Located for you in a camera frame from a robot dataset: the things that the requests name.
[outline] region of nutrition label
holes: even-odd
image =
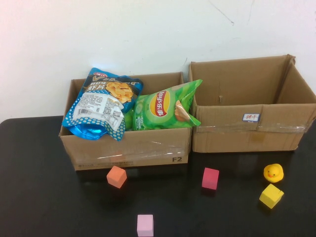
[[[75,107],[73,119],[89,116],[106,121],[116,131],[124,118],[123,108],[122,103],[112,95],[86,92]]]

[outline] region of blue snack bag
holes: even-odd
[[[84,139],[97,140],[108,133],[120,141],[126,128],[124,114],[142,89],[139,79],[92,68],[62,125]]]

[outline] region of white label on box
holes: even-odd
[[[242,121],[258,122],[260,114],[244,114]]]
[[[124,106],[112,95],[85,92],[75,107],[73,120],[89,117],[106,121],[114,131],[117,131],[124,115]]]

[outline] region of green chip bag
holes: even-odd
[[[202,80],[176,85],[151,95],[139,96],[134,109],[133,129],[150,130],[199,126],[188,113]]]

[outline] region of white wall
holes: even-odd
[[[186,72],[191,61],[287,53],[316,91],[315,0],[5,0],[0,122],[62,115],[70,79],[91,67]]]

